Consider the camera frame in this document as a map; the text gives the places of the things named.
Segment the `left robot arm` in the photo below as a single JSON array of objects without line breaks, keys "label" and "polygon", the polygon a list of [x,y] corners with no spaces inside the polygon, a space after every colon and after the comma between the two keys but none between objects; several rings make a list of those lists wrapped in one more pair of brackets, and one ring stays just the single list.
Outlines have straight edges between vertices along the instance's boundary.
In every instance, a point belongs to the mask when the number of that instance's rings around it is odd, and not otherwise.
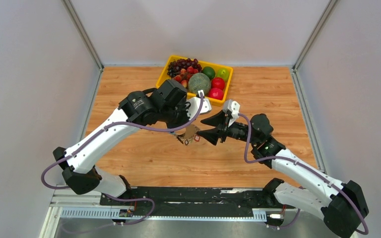
[{"label": "left robot arm", "polygon": [[[96,163],[139,129],[174,132],[187,127],[199,116],[203,96],[204,93],[199,93],[188,101],[184,86],[173,79],[159,88],[129,93],[88,136],[67,149],[54,150],[67,187],[78,195],[91,191],[108,194],[119,205],[127,205],[132,192],[125,177],[107,173],[97,168]],[[166,129],[152,127],[159,121],[166,124]]]}]

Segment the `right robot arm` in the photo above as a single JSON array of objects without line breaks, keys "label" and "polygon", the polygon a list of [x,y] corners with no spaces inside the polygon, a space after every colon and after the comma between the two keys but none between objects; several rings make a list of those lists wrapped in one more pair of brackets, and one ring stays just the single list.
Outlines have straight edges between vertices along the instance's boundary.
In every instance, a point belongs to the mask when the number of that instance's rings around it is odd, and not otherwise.
[{"label": "right robot arm", "polygon": [[273,127],[265,114],[246,121],[235,122],[230,113],[220,111],[201,121],[212,128],[201,130],[198,135],[213,145],[228,137],[244,141],[246,163],[264,164],[301,185],[298,188],[272,179],[264,187],[266,205],[276,207],[281,203],[306,211],[323,220],[341,238],[350,238],[353,233],[369,234],[365,222],[369,209],[359,184],[352,180],[344,183],[299,159],[271,135]]}]

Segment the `metal keyring plate blue handle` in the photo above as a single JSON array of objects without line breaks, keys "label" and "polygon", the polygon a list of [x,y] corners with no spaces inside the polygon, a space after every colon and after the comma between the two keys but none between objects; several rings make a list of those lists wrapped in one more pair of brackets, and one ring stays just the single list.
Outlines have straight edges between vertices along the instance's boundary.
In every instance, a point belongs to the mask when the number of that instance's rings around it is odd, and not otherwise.
[{"label": "metal keyring plate blue handle", "polygon": [[191,143],[195,142],[193,138],[197,135],[198,131],[200,131],[200,128],[191,124],[185,128],[183,133],[172,132],[172,135],[183,145],[189,146]]}]

